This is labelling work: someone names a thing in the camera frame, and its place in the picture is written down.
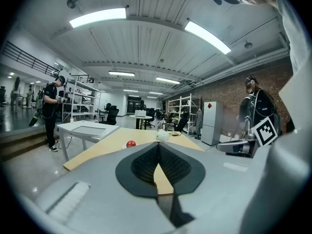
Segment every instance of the red brick wall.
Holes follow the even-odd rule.
[[[245,78],[253,76],[256,77],[259,85],[274,98],[278,111],[281,114],[281,128],[285,133],[286,123],[289,121],[290,116],[278,92],[292,75],[293,69],[290,59],[285,58],[166,99],[166,107],[168,107],[168,100],[178,99],[180,96],[186,97],[190,93],[194,96],[201,95],[202,106],[207,101],[218,101],[224,106],[222,134],[227,136],[228,133],[231,133],[232,135],[237,127],[236,116],[239,114],[239,106],[247,95],[244,85]]]

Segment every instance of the metal shelving unit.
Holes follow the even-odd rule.
[[[69,94],[73,95],[73,98],[72,98],[72,103],[63,103],[63,112],[64,112],[64,104],[65,105],[71,105],[72,106],[72,110],[71,110],[71,112],[64,112],[63,113],[63,115],[62,115],[62,122],[64,122],[66,120],[66,118],[69,117],[69,116],[70,116],[70,118],[73,118],[73,116],[81,116],[81,115],[98,115],[98,113],[94,112],[95,111],[94,110],[95,99],[98,99],[98,107],[99,107],[102,91],[100,91],[100,90],[98,90],[96,88],[93,88],[93,87],[87,85],[86,83],[80,82],[77,79],[68,80],[68,83],[74,85],[73,91],[68,92]],[[76,92],[77,88],[87,89],[87,90],[91,91],[92,93],[94,93],[94,92],[100,92],[100,93],[99,93],[98,96],[96,96],[96,95],[85,95],[85,94]],[[83,103],[75,104],[74,103],[75,96],[81,96],[81,97],[90,98],[91,99],[91,104],[83,104]],[[89,112],[73,112],[74,106],[89,106],[90,110],[89,110]]]
[[[182,105],[182,102],[184,101],[189,101],[188,104],[186,105]],[[178,105],[173,105],[171,106],[170,103],[177,103],[179,102]],[[190,94],[190,96],[187,97],[180,97],[180,99],[175,99],[175,100],[169,100],[168,101],[168,109],[169,108],[179,108],[178,112],[171,112],[174,114],[179,114],[179,120],[181,119],[181,114],[183,114],[183,109],[188,108],[188,112],[190,113],[190,119],[188,121],[188,123],[186,124],[186,126],[184,127],[184,131],[187,133],[187,135],[189,135],[189,133],[194,133],[194,125],[195,125],[195,118],[194,116],[196,116],[197,110],[200,108],[200,96],[196,97],[196,96],[192,96],[192,94]]]

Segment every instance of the fluorescent light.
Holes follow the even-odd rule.
[[[150,94],[155,94],[155,95],[163,95],[162,93],[156,93],[156,92],[149,92]]]
[[[125,19],[126,9],[110,9],[93,12],[69,21],[73,28],[78,26],[102,20]]]
[[[176,80],[169,80],[169,79],[160,78],[160,77],[157,77],[156,80],[163,80],[163,81],[171,82],[171,83],[174,83],[174,84],[180,84],[179,81],[176,81]]]
[[[127,91],[127,92],[138,92],[136,90],[128,90],[128,89],[124,89],[123,91]]]
[[[208,30],[205,30],[204,28],[200,27],[199,25],[191,21],[186,25],[185,30],[204,39],[205,41],[216,47],[224,54],[227,54],[231,51],[229,47],[225,45],[220,39],[211,34]]]
[[[129,72],[116,72],[116,71],[108,71],[110,75],[116,75],[116,76],[135,76],[134,73]]]

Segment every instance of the red ball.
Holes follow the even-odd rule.
[[[132,146],[136,146],[137,144],[133,141],[133,140],[129,140],[126,144],[127,148],[132,147]]]

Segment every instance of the refrigerator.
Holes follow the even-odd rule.
[[[208,145],[218,144],[223,121],[223,105],[216,101],[204,103],[203,128],[201,141]]]

